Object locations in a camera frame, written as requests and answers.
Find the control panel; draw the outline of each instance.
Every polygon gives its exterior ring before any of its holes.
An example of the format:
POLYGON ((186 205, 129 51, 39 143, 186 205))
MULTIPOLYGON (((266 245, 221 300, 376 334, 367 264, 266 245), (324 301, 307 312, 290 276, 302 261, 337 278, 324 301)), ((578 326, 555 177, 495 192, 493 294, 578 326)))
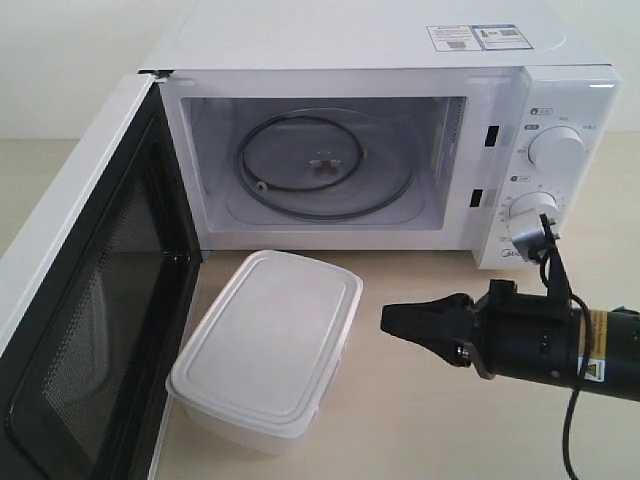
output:
POLYGON ((526 262, 511 242, 509 222, 529 210, 560 230, 600 142, 620 79, 609 66, 526 67, 527 98, 484 248, 480 268, 526 262))

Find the yellow label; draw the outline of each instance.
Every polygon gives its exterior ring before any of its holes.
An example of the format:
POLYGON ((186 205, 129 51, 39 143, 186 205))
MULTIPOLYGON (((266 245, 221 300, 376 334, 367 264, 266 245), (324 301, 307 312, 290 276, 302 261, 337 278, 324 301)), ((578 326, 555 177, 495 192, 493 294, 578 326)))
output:
MULTIPOLYGON (((607 358, 607 318, 609 312, 602 310, 591 310, 591 326, 593 330, 593 343, 591 344, 591 355, 593 360, 606 360, 607 358)), ((584 317, 580 322, 580 347, 578 354, 584 354, 585 325, 584 317)))
MULTIPOLYGON (((589 355, 589 364, 584 378, 592 382, 604 382, 605 368, 607 366, 607 320, 609 312, 592 310, 590 316, 593 343, 591 344, 591 355, 589 355)), ((582 317, 580 322, 580 345, 578 347, 578 372, 584 356, 585 331, 584 317, 582 317)))

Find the white container lid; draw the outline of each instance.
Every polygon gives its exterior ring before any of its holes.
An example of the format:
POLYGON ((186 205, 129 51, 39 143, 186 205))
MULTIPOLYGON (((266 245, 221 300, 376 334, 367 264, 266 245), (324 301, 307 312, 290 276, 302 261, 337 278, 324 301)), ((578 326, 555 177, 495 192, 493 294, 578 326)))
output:
POLYGON ((283 438, 305 433, 340 360, 362 280, 276 251, 249 256, 176 360, 171 393, 283 438))

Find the open microwave door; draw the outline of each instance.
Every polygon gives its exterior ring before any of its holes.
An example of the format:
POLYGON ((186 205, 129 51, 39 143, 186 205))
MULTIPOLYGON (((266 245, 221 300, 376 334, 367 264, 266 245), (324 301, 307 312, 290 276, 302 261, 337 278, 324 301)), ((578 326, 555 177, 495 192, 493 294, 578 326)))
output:
POLYGON ((158 86, 127 76, 0 261, 3 471, 146 478, 200 262, 158 86))

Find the microwave oven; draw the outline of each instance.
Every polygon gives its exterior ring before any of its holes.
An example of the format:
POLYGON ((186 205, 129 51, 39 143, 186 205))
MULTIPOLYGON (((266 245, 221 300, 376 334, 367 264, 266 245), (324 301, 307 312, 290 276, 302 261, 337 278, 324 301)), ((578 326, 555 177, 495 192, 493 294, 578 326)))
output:
POLYGON ((125 76, 0 260, 0 471, 153 477, 203 252, 525 265, 621 81, 539 0, 200 0, 125 76))

